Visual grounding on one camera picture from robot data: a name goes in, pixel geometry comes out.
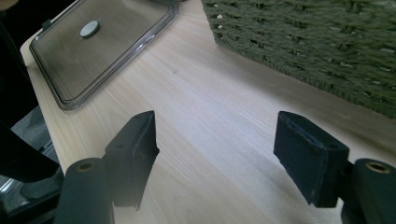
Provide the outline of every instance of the green wicker basket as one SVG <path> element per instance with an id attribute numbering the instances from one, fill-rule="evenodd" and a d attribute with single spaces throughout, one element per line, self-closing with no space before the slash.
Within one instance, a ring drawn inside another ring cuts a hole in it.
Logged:
<path id="1" fill-rule="evenodd" d="M 223 47 L 396 119 L 396 1 L 202 3 Z"/>

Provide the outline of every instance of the clear plastic lid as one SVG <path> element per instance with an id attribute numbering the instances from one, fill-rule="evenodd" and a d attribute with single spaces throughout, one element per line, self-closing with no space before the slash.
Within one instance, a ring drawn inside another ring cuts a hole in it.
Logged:
<path id="1" fill-rule="evenodd" d="M 80 0 L 30 45 L 62 110 L 82 105 L 177 14 L 173 2 Z"/>

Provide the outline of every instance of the plastic container lid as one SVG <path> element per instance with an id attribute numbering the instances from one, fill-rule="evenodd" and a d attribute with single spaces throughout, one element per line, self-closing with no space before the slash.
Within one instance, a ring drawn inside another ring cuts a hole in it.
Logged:
<path id="1" fill-rule="evenodd" d="M 30 45 L 62 110 L 89 99 L 176 16 L 177 3 L 80 0 Z"/>

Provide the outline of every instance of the wood grain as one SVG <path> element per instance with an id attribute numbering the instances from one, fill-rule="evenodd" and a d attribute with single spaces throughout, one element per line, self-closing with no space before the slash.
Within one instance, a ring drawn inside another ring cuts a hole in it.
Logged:
<path id="1" fill-rule="evenodd" d="M 64 113 L 27 41 L 21 52 L 64 171 L 101 157 L 133 115 L 154 110 L 161 150 L 141 208 L 117 223 L 341 223 L 306 204 L 273 154 L 279 110 L 306 116 L 351 148 L 396 164 L 396 122 L 214 43 L 200 1 L 83 107 Z"/>

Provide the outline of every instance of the woven basket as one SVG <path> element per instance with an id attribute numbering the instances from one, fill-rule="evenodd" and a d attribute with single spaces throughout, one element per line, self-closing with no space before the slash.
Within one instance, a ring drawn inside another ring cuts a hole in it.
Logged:
<path id="1" fill-rule="evenodd" d="M 218 44 L 396 119 L 396 1 L 202 2 Z"/>

